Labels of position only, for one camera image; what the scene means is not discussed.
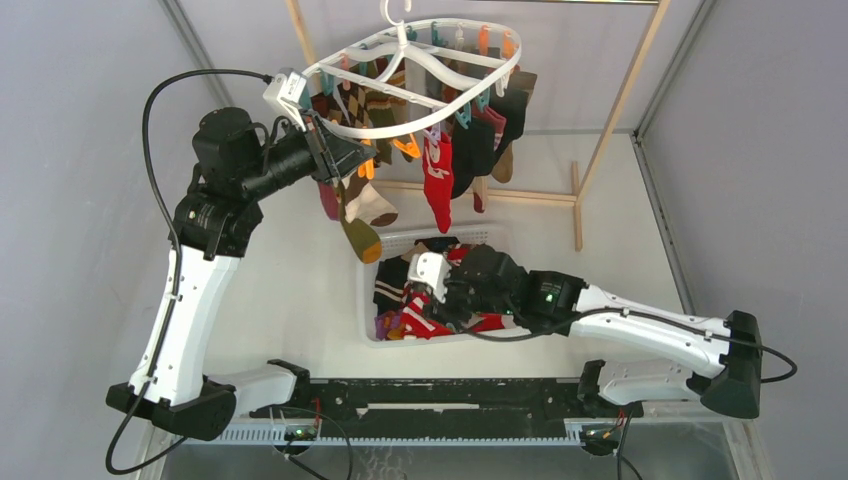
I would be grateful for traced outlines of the orange clothespin clip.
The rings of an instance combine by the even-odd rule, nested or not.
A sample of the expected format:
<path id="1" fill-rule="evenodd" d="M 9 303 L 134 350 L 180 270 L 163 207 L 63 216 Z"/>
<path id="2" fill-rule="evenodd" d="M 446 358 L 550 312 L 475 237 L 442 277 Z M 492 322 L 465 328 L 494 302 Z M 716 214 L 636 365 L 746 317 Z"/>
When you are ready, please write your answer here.
<path id="1" fill-rule="evenodd" d="M 362 139 L 361 143 L 371 149 L 370 157 L 359 165 L 357 175 L 366 180 L 373 180 L 375 177 L 375 157 L 377 154 L 376 147 L 370 139 Z"/>
<path id="2" fill-rule="evenodd" d="M 416 136 L 412 133 L 395 137 L 391 143 L 408 161 L 418 159 L 422 155 Z"/>

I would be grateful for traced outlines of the tan brown sock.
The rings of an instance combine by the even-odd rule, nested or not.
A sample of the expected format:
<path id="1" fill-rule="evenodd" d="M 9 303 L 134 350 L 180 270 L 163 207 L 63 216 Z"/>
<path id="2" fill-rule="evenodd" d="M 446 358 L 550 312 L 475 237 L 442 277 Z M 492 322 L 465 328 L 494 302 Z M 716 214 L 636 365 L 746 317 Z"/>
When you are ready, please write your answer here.
<path id="1" fill-rule="evenodd" d="M 364 177 L 356 173 L 343 179 L 345 220 L 358 219 L 370 226 L 385 227 L 398 218 L 397 209 Z"/>

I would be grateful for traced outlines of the olive and orange sock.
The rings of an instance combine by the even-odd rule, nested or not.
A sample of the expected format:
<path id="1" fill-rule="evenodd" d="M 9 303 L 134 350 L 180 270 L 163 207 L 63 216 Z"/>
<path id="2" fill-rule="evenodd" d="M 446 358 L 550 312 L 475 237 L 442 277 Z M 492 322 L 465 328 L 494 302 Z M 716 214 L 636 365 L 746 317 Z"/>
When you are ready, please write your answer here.
<path id="1" fill-rule="evenodd" d="M 377 262 L 382 256 L 382 242 L 373 228 L 359 218 L 351 221 L 346 217 L 346 190 L 341 181 L 335 187 L 338 205 L 338 220 L 354 254 L 363 264 Z"/>

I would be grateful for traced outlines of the white round clip hanger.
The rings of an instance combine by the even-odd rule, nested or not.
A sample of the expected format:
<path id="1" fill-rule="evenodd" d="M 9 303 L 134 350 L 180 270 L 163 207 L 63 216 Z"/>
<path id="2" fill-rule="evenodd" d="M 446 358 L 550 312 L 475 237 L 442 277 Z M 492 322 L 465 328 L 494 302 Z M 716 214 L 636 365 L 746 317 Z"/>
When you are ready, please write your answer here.
<path id="1" fill-rule="evenodd" d="M 522 55 L 522 39 L 513 29 L 459 18 L 436 18 L 407 23 L 390 16 L 387 1 L 379 4 L 381 17 L 390 26 L 358 44 L 314 62 L 302 77 L 340 80 L 415 104 L 429 113 L 406 123 L 365 128 L 345 127 L 327 120 L 332 133 L 353 140 L 393 139 L 415 134 L 462 112 L 468 117 L 470 103 L 482 101 L 492 89 L 505 94 L 513 70 Z M 458 32 L 478 30 L 477 54 L 461 46 L 448 48 L 420 43 L 411 31 L 453 27 Z"/>

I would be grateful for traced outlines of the red white striped sock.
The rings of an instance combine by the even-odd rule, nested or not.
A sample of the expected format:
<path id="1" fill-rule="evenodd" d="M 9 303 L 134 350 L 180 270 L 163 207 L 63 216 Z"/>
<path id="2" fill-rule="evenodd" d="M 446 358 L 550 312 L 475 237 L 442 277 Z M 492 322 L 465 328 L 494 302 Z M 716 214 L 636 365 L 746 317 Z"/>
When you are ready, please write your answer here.
<path id="1" fill-rule="evenodd" d="M 517 327 L 512 315 L 500 313 L 473 313 L 469 320 L 460 322 L 460 327 L 450 326 L 447 320 L 436 320 L 433 313 L 425 312 L 425 308 L 429 304 L 429 299 L 423 294 L 413 294 L 396 315 L 398 325 L 389 328 L 387 339 L 431 340 L 437 337 L 459 334 L 463 329 L 484 333 Z"/>

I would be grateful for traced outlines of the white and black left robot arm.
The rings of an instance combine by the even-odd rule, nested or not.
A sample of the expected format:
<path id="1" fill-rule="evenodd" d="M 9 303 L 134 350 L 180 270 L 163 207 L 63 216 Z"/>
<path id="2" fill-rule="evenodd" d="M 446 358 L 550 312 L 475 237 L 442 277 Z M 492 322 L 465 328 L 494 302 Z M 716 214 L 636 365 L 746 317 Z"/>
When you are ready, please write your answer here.
<path id="1" fill-rule="evenodd" d="M 154 329 L 136 371 L 108 389 L 106 403 L 174 435 L 210 441 L 235 416 L 276 405 L 298 417 L 313 401 L 282 361 L 224 376 L 203 371 L 223 294 L 262 221 L 261 201 L 304 178 L 342 179 L 376 151 L 335 135 L 314 112 L 303 128 L 266 128 L 235 107 L 204 116 L 192 145 L 198 161 L 173 214 Z"/>

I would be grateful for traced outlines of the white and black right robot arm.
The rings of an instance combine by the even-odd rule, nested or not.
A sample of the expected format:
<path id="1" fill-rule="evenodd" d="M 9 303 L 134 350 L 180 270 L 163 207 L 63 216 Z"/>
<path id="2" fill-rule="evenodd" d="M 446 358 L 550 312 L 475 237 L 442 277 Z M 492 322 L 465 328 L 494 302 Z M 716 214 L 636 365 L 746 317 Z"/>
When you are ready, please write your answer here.
<path id="1" fill-rule="evenodd" d="M 526 270 L 508 254 L 483 245 L 457 265 L 442 254 L 414 255 L 408 280 L 425 294 L 433 319 L 471 331 L 471 317 L 511 313 L 522 334 L 497 342 L 547 335 L 592 338 L 651 354 L 648 361 L 592 360 L 578 388 L 592 416 L 645 401 L 697 401 L 726 417 L 760 415 L 764 346 L 756 317 L 734 310 L 724 318 L 677 314 L 624 299 L 584 279 Z"/>

